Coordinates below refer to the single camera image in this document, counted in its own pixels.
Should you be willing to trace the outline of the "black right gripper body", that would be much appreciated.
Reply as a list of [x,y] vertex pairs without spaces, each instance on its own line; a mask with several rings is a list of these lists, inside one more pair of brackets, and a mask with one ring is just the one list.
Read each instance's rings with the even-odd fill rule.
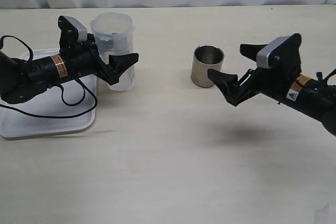
[[263,94],[303,114],[328,112],[328,84],[318,73],[316,79],[305,76],[301,70],[299,48],[302,38],[294,33],[271,58],[270,69],[249,69],[236,84],[234,106]]

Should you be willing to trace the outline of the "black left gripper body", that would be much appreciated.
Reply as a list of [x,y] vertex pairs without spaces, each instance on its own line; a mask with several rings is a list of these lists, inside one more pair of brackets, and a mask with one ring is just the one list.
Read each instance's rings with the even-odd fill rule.
[[93,34],[88,32],[86,41],[77,41],[77,31],[65,15],[58,17],[58,27],[59,53],[26,64],[26,76],[32,83],[43,82],[47,87],[53,87],[96,75],[99,52]]

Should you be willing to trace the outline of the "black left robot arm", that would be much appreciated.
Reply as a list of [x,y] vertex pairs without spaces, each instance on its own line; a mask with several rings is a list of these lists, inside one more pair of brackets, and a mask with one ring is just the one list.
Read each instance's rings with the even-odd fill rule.
[[25,103],[52,87],[94,75],[109,85],[139,61],[136,52],[113,53],[116,43],[87,32],[71,16],[58,17],[58,53],[36,59],[28,47],[28,59],[1,53],[1,99],[8,104]]

